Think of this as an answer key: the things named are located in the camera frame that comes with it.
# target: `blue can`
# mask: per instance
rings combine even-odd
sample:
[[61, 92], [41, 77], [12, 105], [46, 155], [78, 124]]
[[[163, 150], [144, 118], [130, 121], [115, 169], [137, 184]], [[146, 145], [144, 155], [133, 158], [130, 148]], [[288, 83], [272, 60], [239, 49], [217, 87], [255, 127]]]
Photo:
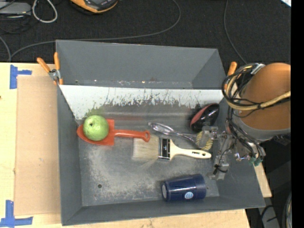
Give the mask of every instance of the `blue can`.
[[196, 200], [206, 197], [206, 184], [201, 174], [166, 180], [161, 185], [165, 201]]

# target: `white brush handle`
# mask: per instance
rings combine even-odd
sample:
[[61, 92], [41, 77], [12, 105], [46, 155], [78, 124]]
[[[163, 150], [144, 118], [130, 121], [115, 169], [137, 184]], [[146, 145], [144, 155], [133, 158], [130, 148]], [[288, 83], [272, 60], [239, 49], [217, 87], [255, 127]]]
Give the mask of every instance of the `white brush handle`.
[[209, 159], [211, 158], [211, 154], [203, 151], [203, 150], [196, 150], [196, 149], [182, 149], [177, 147], [173, 141], [170, 141], [170, 159], [172, 159], [175, 155], [186, 155], [196, 159]]

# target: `gray bin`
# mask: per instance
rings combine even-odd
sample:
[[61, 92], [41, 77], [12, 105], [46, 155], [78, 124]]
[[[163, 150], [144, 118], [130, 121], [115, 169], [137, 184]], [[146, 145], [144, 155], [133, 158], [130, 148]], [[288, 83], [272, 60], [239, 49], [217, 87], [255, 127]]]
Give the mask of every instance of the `gray bin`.
[[[97, 146], [76, 134], [90, 114], [114, 119], [117, 129], [154, 134], [148, 122], [159, 122], [190, 133], [194, 107], [212, 102], [220, 104], [216, 126], [223, 131], [225, 72], [217, 49], [58, 40], [56, 52], [64, 80], [57, 88], [63, 225], [265, 206], [247, 161], [229, 156], [224, 180], [216, 181], [206, 176], [213, 158], [176, 156], [143, 164], [132, 160], [133, 139], [116, 137], [114, 146]], [[193, 148], [172, 139], [179, 147]], [[215, 142], [212, 151], [218, 149]], [[203, 200], [162, 200], [162, 181], [198, 173], [207, 187]]]

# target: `blue tape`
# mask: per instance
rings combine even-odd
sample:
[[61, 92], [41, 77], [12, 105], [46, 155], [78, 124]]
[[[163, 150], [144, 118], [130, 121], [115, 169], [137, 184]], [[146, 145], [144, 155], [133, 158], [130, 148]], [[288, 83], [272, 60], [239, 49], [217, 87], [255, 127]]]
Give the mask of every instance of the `blue tape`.
[[31, 225], [33, 217], [29, 218], [15, 218], [14, 217], [14, 202], [6, 200], [5, 218], [1, 218], [0, 227], [14, 228], [15, 226]]
[[10, 80], [9, 80], [9, 88], [16, 89], [17, 88], [17, 76], [18, 75], [31, 75], [31, 70], [21, 70], [18, 71], [18, 68], [14, 65], [10, 65]]

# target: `paint brush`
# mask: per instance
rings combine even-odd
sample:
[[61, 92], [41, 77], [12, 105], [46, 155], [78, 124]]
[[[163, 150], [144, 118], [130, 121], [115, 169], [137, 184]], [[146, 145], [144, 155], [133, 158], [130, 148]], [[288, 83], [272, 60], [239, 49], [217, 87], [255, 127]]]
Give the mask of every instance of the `paint brush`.
[[171, 139], [160, 138], [151, 134], [149, 142], [134, 139], [133, 156], [136, 161], [151, 161], [157, 159], [172, 160], [176, 155], [185, 155], [196, 159], [209, 159], [211, 154], [197, 149], [183, 149], [176, 146]]

